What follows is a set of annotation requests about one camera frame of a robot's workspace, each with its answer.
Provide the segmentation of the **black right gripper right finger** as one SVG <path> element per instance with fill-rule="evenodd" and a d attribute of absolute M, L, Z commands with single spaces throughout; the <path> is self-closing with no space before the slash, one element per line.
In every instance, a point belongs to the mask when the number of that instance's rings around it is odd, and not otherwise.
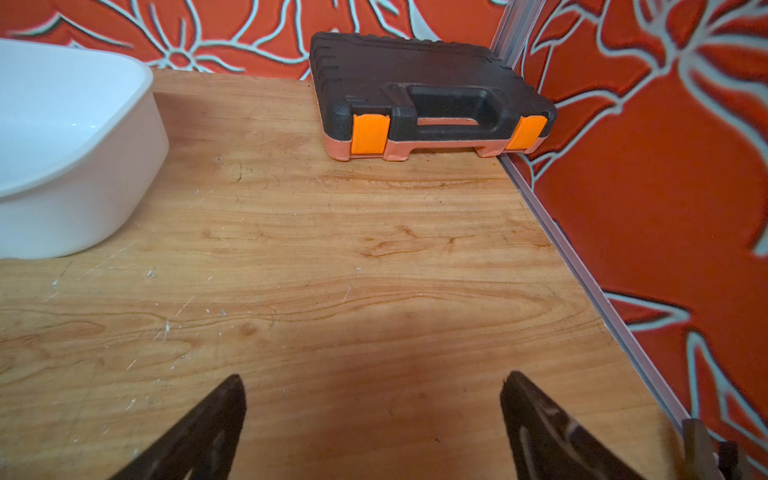
<path fill-rule="evenodd" d="M 520 371 L 500 393 L 507 437 L 519 479 L 639 479 Z"/>

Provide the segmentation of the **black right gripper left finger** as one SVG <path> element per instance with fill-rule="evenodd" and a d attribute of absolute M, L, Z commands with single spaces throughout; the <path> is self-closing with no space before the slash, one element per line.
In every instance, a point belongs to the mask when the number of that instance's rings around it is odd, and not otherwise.
<path fill-rule="evenodd" d="M 246 411 L 244 384 L 233 374 L 113 477 L 226 479 Z"/>

